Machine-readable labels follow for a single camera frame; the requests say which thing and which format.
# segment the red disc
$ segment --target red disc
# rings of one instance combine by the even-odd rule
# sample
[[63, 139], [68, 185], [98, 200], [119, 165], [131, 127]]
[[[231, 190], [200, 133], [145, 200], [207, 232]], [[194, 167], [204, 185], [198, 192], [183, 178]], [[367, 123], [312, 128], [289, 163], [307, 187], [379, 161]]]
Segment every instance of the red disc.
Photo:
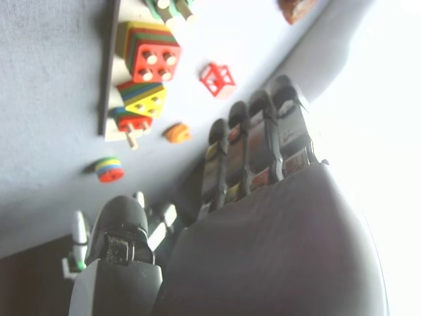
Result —
[[124, 170], [122, 168], [115, 168], [101, 173], [98, 178], [101, 182], [114, 182], [124, 176]]

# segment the orange toy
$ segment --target orange toy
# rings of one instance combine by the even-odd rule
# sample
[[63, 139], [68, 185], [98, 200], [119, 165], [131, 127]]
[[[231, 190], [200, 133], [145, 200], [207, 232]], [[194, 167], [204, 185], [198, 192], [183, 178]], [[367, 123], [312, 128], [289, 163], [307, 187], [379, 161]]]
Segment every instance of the orange toy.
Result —
[[190, 134], [190, 127], [185, 124], [175, 124], [172, 128], [165, 132], [165, 138], [173, 144], [185, 142], [192, 139]]

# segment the table surface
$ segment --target table surface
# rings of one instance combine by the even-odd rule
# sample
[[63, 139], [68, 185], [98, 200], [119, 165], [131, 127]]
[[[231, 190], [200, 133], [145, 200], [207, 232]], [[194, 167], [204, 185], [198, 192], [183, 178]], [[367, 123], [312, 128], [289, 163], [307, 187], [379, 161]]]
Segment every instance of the table surface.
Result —
[[[145, 17], [140, 1], [122, 1], [136, 3], [138, 9], [123, 11], [121, 19]], [[320, 0], [306, 18], [290, 26], [275, 0], [198, 1], [197, 22], [180, 20], [174, 28], [182, 57], [166, 84], [162, 117], [150, 135], [139, 139], [137, 151], [125, 141], [105, 142], [98, 135], [112, 3], [2, 2], [0, 257], [70, 233], [76, 209], [93, 221], [118, 194], [141, 190], [147, 201], [165, 196], [202, 158], [211, 124], [227, 117], [237, 100], [248, 101], [327, 2]], [[229, 100], [214, 99], [198, 80], [211, 61], [231, 70], [237, 90]], [[177, 122], [191, 127], [192, 141], [174, 145], [162, 137]], [[89, 165], [109, 155], [122, 161], [126, 175], [101, 184]]]

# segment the red plastic cube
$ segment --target red plastic cube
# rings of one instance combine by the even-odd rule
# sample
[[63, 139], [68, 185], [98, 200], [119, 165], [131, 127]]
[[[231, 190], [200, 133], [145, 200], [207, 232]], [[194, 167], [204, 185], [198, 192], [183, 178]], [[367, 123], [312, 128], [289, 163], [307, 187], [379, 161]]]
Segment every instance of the red plastic cube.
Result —
[[203, 71], [200, 81], [217, 99], [227, 99], [235, 90], [235, 82], [231, 77], [228, 66], [218, 66], [210, 63]]

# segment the round stacked block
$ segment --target round stacked block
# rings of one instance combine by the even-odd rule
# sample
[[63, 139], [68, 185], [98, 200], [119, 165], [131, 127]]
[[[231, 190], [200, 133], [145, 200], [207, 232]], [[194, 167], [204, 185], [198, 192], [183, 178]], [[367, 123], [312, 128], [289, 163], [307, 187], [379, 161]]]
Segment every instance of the round stacked block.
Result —
[[95, 164], [95, 172], [100, 182], [114, 182], [124, 176], [121, 162], [116, 157], [106, 157]]

